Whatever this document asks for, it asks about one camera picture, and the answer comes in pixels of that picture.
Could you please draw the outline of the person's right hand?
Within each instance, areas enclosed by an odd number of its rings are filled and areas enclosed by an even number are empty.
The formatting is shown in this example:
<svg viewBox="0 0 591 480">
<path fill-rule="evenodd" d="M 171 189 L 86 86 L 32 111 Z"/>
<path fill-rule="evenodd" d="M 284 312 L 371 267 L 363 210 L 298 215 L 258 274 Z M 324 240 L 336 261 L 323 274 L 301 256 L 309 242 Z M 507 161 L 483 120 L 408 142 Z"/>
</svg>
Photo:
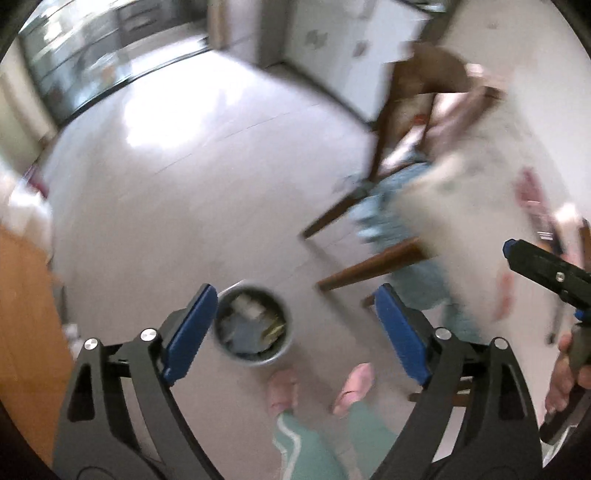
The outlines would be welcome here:
<svg viewBox="0 0 591 480">
<path fill-rule="evenodd" d="M 559 356 L 551 374 L 549 390 L 545 399 L 545 409 L 549 414 L 562 412 L 568 406 L 570 392 L 575 385 L 589 390 L 591 388 L 590 366 L 582 367 L 577 374 L 570 366 L 569 351 L 572 333 L 566 332 L 558 342 Z"/>
</svg>

